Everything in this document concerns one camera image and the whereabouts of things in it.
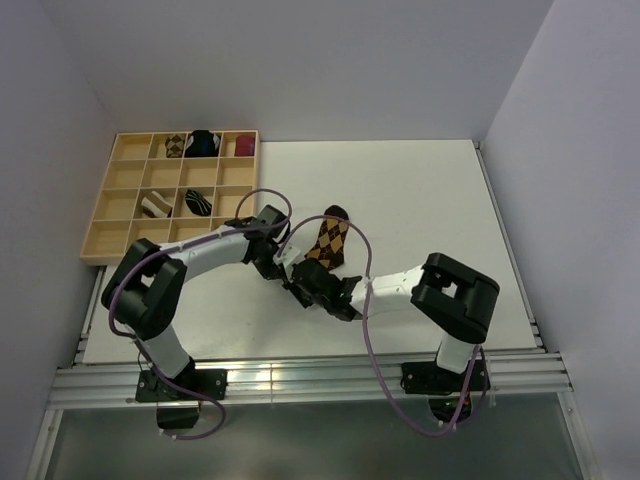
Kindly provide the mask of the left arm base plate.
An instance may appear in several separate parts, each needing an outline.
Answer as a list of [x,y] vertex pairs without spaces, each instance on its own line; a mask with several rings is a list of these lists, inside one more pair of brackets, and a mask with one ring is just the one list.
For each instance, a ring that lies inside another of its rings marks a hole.
[[[225,398],[228,372],[225,369],[191,369],[174,379],[164,379],[154,370],[142,370],[138,377],[134,401],[156,405],[156,424],[165,434],[180,439],[199,439],[217,432],[227,413],[220,403]],[[211,431],[186,434],[200,419],[204,403],[219,409],[221,418]]]

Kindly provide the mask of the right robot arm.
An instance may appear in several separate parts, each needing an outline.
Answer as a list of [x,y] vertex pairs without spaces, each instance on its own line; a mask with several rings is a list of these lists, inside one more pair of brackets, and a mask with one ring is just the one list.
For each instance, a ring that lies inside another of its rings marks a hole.
[[433,365],[435,383],[452,390],[468,374],[475,347],[484,343],[500,292],[496,281],[443,254],[399,273],[340,278],[316,259],[284,253],[274,261],[285,274],[284,286],[305,307],[317,305],[350,322],[412,308],[442,331]]

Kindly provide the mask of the black white striped sock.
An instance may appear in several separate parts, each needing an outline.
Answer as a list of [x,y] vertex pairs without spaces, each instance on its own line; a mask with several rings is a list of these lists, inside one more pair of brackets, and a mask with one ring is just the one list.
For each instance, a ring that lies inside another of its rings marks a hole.
[[212,199],[214,190],[187,189],[184,194],[184,202],[189,212],[195,216],[208,217],[212,213]]

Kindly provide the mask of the tan brown striped sock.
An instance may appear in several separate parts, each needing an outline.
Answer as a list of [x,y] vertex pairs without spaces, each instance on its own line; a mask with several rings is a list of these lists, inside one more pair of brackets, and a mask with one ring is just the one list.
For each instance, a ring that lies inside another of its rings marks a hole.
[[142,193],[140,209],[147,218],[166,219],[172,215],[173,203],[160,192],[150,190]]

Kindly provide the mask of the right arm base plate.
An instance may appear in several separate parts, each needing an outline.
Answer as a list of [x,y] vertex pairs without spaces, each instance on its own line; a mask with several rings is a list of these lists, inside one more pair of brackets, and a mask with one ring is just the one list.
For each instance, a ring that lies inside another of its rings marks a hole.
[[460,399],[465,373],[444,370],[435,361],[405,362],[401,364],[400,386],[406,394],[428,396],[432,415],[440,422],[450,421],[459,404],[462,405],[457,422],[467,420],[473,413],[471,394],[479,392],[481,398],[488,393],[491,383],[486,365],[476,360],[471,372],[467,393]]

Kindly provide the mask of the brown argyle sock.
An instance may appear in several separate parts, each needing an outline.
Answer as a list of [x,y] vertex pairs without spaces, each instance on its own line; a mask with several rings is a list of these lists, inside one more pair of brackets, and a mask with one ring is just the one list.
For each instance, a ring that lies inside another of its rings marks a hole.
[[328,271],[332,271],[344,264],[349,215],[338,205],[328,207],[324,215],[316,242],[305,257],[317,260]]

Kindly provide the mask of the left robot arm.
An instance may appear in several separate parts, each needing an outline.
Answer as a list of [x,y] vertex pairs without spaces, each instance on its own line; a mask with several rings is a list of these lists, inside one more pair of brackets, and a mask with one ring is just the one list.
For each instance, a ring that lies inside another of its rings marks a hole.
[[195,386],[193,359],[172,327],[183,285],[236,263],[254,265],[266,280],[283,279],[274,255],[288,225],[286,215],[268,205],[256,217],[232,219],[187,241],[158,245],[143,238],[129,247],[101,302],[161,372],[159,388],[170,398],[183,399]]

